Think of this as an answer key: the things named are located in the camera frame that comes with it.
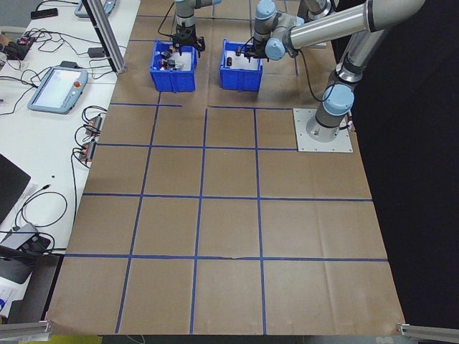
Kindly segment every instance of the blue joint cap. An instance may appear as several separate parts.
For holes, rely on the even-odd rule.
[[[285,55],[284,44],[277,38],[269,38],[268,43],[266,43],[265,53],[269,59],[278,61]]]
[[[257,5],[255,18],[259,20],[269,19],[276,11],[275,4],[272,0],[261,0]]]
[[[323,94],[322,99],[328,99],[323,102],[326,112],[332,116],[342,116],[347,113],[354,104],[354,93],[352,90],[342,84],[330,86]]]
[[[299,27],[300,25],[304,24],[304,19],[300,18],[299,16],[296,17],[296,26]]]

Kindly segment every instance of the robotic arm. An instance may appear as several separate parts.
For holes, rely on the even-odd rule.
[[[307,123],[306,129],[312,139],[325,143],[338,135],[341,120],[354,104],[354,88],[389,28],[410,18],[420,10],[424,2],[425,0],[366,0],[362,5],[332,13],[328,8],[328,0],[302,0],[299,12],[302,12],[301,7],[304,12],[304,7],[307,6],[309,22],[288,27],[280,21],[273,21],[270,36],[263,36],[260,43],[255,36],[254,46],[258,43],[256,52],[265,45],[265,56],[279,60],[286,52],[295,57],[302,47],[353,34],[342,60],[331,73],[316,115]],[[257,28],[261,22],[266,21],[258,15],[259,12],[272,12],[268,3],[272,3],[272,0],[261,0],[258,4],[255,34],[258,33]]]
[[[181,54],[181,48],[186,45],[196,48],[198,54],[206,49],[203,37],[196,36],[194,10],[206,6],[217,5],[222,0],[174,0],[176,7],[176,33],[172,43]]]

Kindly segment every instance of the desk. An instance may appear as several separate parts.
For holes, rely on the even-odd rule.
[[[110,15],[110,23],[121,46],[128,44],[139,4],[140,0],[120,0]],[[73,14],[74,9],[74,6],[59,6],[59,16],[34,20],[27,29],[45,28],[50,31],[55,30],[98,41],[89,19],[78,19]],[[69,40],[79,52],[84,52],[88,47],[95,46],[95,44],[75,39]],[[75,53],[66,46],[53,53],[40,52],[37,50],[38,46],[35,44],[24,60],[24,65],[27,68],[37,72],[45,67],[58,65],[62,60],[76,61],[83,66],[87,65],[89,61],[88,57],[76,59]],[[0,71],[0,75],[20,77],[21,72],[6,65]],[[114,73],[110,73],[99,80],[90,78],[82,96],[68,115],[41,113],[27,109],[27,102],[34,92],[34,90],[30,90],[18,104],[14,114],[0,116],[0,153],[26,171],[32,177],[31,183],[36,184],[38,188],[51,184],[50,191],[58,191],[67,198],[69,207],[64,217],[55,225],[45,229],[45,232],[56,239],[56,247],[66,247],[72,231],[74,191],[70,153],[75,147],[75,130],[83,124],[81,112],[88,105],[99,105],[107,108],[116,79]],[[0,113],[10,111],[19,96],[28,88],[19,82],[8,80],[0,80],[0,87],[1,98],[5,99],[5,102],[0,104]],[[78,200],[80,200],[86,179],[87,169],[75,161]],[[48,197],[48,195],[40,197],[33,204],[30,204],[27,216],[38,224],[49,223],[61,214],[62,203],[62,199],[57,197]],[[10,230],[14,223],[14,213],[12,211],[5,219],[0,230]],[[9,299],[0,314],[8,315],[11,301],[23,298],[27,283],[28,281],[18,285],[0,278],[0,284],[17,289],[17,293]]]
[[[315,103],[288,57],[259,92],[220,88],[222,40],[247,41],[256,1],[197,19],[195,92],[155,91],[157,3],[126,52],[143,67],[113,91],[49,308],[57,333],[393,334],[403,314],[355,133],[350,154],[296,151],[292,108]],[[332,51],[305,52],[322,90]]]

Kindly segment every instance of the blue plastic bin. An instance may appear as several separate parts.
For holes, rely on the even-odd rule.
[[[227,51],[235,51],[244,43],[228,42],[223,39],[222,60],[220,62],[220,86],[226,90],[258,91],[263,74],[263,61],[257,59],[256,70],[240,70],[226,67]]]
[[[156,40],[151,54],[150,75],[155,87],[162,92],[193,92],[194,69],[197,66],[197,54],[193,47],[183,47],[182,52],[191,52],[191,70],[160,70],[161,53],[171,46],[170,42]]]

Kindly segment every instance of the metal base plate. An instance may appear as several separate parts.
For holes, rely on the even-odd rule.
[[[327,143],[312,139],[306,132],[306,123],[316,114],[317,109],[293,109],[296,143],[298,152],[352,153],[352,144],[347,129],[340,130],[336,138]]]

